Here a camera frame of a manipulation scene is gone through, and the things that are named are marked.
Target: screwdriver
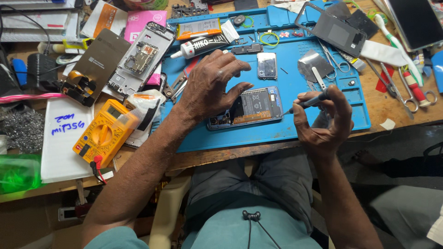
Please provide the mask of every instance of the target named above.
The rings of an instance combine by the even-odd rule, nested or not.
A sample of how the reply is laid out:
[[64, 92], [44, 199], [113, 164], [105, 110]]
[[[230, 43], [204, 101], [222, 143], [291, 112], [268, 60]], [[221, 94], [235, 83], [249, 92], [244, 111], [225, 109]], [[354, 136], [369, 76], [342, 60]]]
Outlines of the screwdriver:
[[[329, 97], [327, 88], [324, 92], [320, 93], [318, 96], [313, 97], [312, 99], [310, 99], [308, 101], [301, 102], [298, 105], [303, 107], [303, 109], [306, 109], [306, 108], [313, 106], [323, 100], [331, 100], [331, 97]], [[292, 109], [292, 107], [287, 112], [285, 112], [283, 115], [286, 115], [286, 114], [294, 114], [294, 110]]]

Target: wooden workbench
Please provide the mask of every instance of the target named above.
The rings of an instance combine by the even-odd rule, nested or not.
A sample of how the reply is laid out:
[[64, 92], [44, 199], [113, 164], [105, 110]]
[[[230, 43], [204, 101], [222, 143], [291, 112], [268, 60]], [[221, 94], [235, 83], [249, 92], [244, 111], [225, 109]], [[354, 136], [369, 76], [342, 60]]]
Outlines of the wooden workbench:
[[[378, 9], [372, 0], [355, 0], [355, 2], [357, 2], [360, 5], [360, 7], [364, 9], [373, 9], [373, 8]], [[166, 8], [166, 10], [168, 11], [168, 16], [171, 15], [170, 5], [172, 4], [183, 5], [187, 3], [184, 3], [181, 0], [169, 0], [169, 6]], [[258, 0], [258, 4], [260, 8], [264, 8], [269, 4], [269, 2], [267, 0]], [[235, 10], [234, 4], [232, 2], [215, 5], [212, 8], [214, 10], [210, 11], [211, 13], [230, 12]], [[393, 25], [391, 22], [388, 24], [388, 29], [391, 31], [391, 33], [394, 33]], [[384, 37], [381, 31], [379, 31], [370, 40], [379, 43], [388, 44], [388, 40]], [[10, 57], [22, 58], [22, 59], [26, 58], [28, 54], [35, 53], [36, 45], [33, 47], [34, 49], [29, 49], [27, 51], [21, 50], [17, 51], [17, 53], [12, 53], [10, 54]], [[378, 69], [379, 72], [381, 72], [379, 66], [376, 65], [376, 68]], [[401, 82], [399, 74], [397, 72], [394, 73], [393, 79], [395, 82]], [[439, 94], [438, 94], [438, 101], [435, 105], [429, 106], [425, 109], [420, 108], [417, 111], [417, 113], [414, 114], [415, 119], [411, 120], [407, 116], [406, 112], [403, 109], [402, 104], [399, 101], [393, 99], [387, 93], [381, 93], [375, 90], [378, 78], [369, 66], [366, 67], [360, 73], [360, 81], [362, 84], [363, 94], [365, 96], [372, 127], [366, 130], [355, 131], [351, 136], [360, 136], [364, 134], [384, 131], [385, 129], [381, 127], [380, 124], [384, 123], [387, 118], [393, 120], [396, 123], [395, 128], [409, 126], [409, 125], [423, 124], [443, 119], [443, 100]], [[403, 97], [408, 95], [406, 89], [403, 87], [402, 84], [397, 84], [397, 86]], [[435, 93], [438, 93], [435, 83], [435, 78], [433, 75], [429, 79], [425, 79], [425, 84], [422, 90], [423, 91], [433, 90]], [[100, 96], [98, 101], [96, 102], [95, 109], [96, 110], [100, 109], [104, 104], [104, 102], [106, 102], [106, 100], [107, 100], [107, 95]], [[236, 146], [229, 148], [218, 148], [218, 149], [178, 153], [176, 154], [174, 161], [168, 170], [177, 170], [187, 167], [193, 167], [208, 163], [234, 159], [238, 157], [258, 155], [277, 150], [292, 148], [296, 146], [299, 146], [299, 142], [297, 140], [284, 140], [274, 143], [250, 144], [250, 145]], [[115, 156], [117, 168], [120, 168], [128, 160], [128, 158], [134, 153], [134, 151], [135, 149], [133, 148], [123, 146]], [[83, 179], [84, 187], [89, 187], [93, 185], [97, 185], [97, 181], [94, 177], [88, 177]], [[75, 180], [50, 183], [42, 188], [35, 190], [23, 191], [7, 195], [0, 195], [0, 202], [7, 202], [20, 198], [73, 190], [75, 188], [76, 188]]]

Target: teal shirt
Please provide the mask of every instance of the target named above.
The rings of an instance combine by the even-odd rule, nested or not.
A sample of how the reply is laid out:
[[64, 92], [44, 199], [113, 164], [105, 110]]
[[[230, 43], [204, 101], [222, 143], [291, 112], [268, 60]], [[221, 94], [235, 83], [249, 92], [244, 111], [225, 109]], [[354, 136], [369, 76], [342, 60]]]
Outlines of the teal shirt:
[[[306, 232], [305, 224], [291, 217], [280, 206], [262, 197], [256, 196], [263, 205], [228, 208], [211, 216], [198, 232], [191, 232], [182, 245], [182, 249], [248, 247], [249, 221], [244, 220], [242, 211], [261, 213], [260, 223], [283, 248], [321, 249]], [[95, 237], [85, 249], [148, 249], [135, 232], [128, 227], [116, 227]], [[257, 222], [251, 222], [251, 249], [277, 248], [271, 238]]]

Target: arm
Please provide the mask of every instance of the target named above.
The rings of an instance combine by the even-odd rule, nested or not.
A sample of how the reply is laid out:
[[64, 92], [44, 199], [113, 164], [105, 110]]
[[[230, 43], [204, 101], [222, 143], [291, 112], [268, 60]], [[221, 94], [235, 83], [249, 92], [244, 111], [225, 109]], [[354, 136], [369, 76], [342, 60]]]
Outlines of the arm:
[[229, 109], [253, 85], [241, 82], [225, 93], [227, 82], [248, 63], [216, 50], [191, 71], [179, 102], [103, 188], [83, 225], [82, 247], [100, 233], [117, 226], [134, 227], [158, 181], [185, 136], [202, 120]]
[[299, 140], [312, 159], [319, 178], [328, 233], [337, 248], [383, 248], [335, 155], [354, 126], [352, 108], [335, 85], [331, 85], [328, 91], [332, 101], [321, 103], [330, 118], [328, 129], [311, 128], [303, 108], [297, 105], [319, 92], [299, 94], [293, 105]]

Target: toothbrush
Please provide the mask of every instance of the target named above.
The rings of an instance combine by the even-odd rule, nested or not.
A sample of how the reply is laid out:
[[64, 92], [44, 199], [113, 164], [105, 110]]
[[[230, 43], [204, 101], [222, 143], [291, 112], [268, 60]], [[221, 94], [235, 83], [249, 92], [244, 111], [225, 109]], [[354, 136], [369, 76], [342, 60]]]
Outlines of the toothbrush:
[[383, 34], [388, 38], [388, 40], [391, 42], [391, 45], [395, 48], [400, 49], [401, 54], [403, 55], [403, 58], [408, 62], [408, 69], [411, 71], [412, 76], [415, 78], [419, 86], [423, 86], [423, 77], [421, 76], [421, 73], [418, 71], [417, 67], [415, 66], [414, 62], [412, 62], [412, 59], [409, 57], [409, 55], [406, 53], [406, 51], [403, 48], [403, 45], [401, 45], [400, 41], [389, 33], [389, 31], [385, 27], [385, 22], [381, 15], [376, 14], [375, 15], [375, 23], [377, 26], [381, 29]]

